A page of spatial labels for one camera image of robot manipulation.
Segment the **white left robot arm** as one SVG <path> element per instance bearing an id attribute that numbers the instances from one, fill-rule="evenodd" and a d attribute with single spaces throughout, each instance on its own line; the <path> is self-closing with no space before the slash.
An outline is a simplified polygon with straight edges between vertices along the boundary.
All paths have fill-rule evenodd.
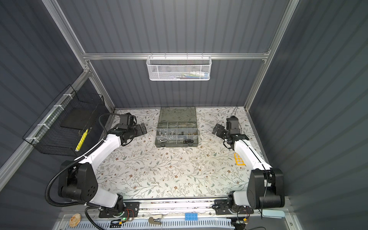
<path id="1" fill-rule="evenodd" d="M 145 134 L 147 129 L 144 123 L 134 126 L 116 125 L 107 131 L 104 139 L 75 159 L 74 166 L 61 173 L 58 178 L 58 195 L 82 204 L 123 212 L 123 197 L 103 189 L 98 184 L 95 173 L 115 149 L 128 145 L 135 137 Z"/>

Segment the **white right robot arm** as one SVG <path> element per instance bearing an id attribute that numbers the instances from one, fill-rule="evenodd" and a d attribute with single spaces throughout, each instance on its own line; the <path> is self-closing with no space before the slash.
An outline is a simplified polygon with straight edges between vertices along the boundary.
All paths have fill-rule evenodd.
<path id="1" fill-rule="evenodd" d="M 226 129 L 216 124 L 212 133 L 223 139 L 224 145 L 240 156 L 245 166 L 250 168 L 246 190 L 229 194 L 229 208 L 234 206 L 264 210 L 282 208 L 285 205 L 284 174 L 268 164 L 253 148 L 249 138 L 238 128 Z"/>

